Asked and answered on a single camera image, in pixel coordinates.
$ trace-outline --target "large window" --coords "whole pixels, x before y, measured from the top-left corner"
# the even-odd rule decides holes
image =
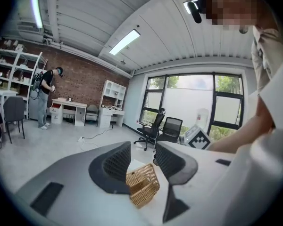
[[[160,108],[167,117],[183,120],[181,134],[198,124],[213,140],[234,133],[242,125],[241,76],[180,74],[149,78],[140,121],[153,123]]]

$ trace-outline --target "human arm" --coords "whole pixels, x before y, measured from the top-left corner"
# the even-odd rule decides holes
[[[42,80],[42,83],[41,85],[45,88],[45,89],[48,89],[49,91],[52,91],[52,87],[50,87],[45,80]]]
[[[236,153],[245,144],[253,143],[259,136],[267,133],[272,127],[273,119],[261,97],[258,97],[256,114],[237,132],[213,142],[210,151]]]

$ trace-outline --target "gray pants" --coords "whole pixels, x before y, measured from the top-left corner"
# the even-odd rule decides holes
[[[46,124],[47,101],[48,101],[48,95],[45,94],[42,90],[40,90],[39,103],[38,103],[38,126],[39,128]]]

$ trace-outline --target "chair armrest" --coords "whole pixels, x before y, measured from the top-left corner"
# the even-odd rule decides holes
[[[145,123],[142,123],[142,122],[139,122],[139,123],[142,125],[142,127],[148,126],[148,125],[145,124]]]

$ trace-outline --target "window pane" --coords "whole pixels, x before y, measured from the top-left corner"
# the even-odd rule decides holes
[[[181,134],[196,123],[208,130],[213,102],[212,75],[184,75],[168,77],[162,107],[166,117],[183,120]]]
[[[241,79],[238,77],[216,75],[216,91],[243,94]]]
[[[165,77],[156,77],[148,80],[148,89],[163,89]]]
[[[144,107],[151,109],[159,109],[160,99],[160,92],[149,92],[147,93]]]
[[[211,131],[209,133],[209,137],[213,141],[218,141],[221,138],[227,137],[235,132],[236,130],[234,129],[224,128],[224,127],[219,127],[219,126],[212,126]]]
[[[214,120],[236,124],[239,108],[240,99],[217,96]]]
[[[167,79],[167,88],[212,90],[213,77],[212,75],[170,76]]]
[[[150,125],[149,122],[153,123],[153,122],[155,121],[156,115],[157,115],[156,112],[144,110],[144,111],[143,111],[143,114],[142,114],[141,121],[142,121],[143,123],[146,123],[146,124],[149,124],[149,125]]]

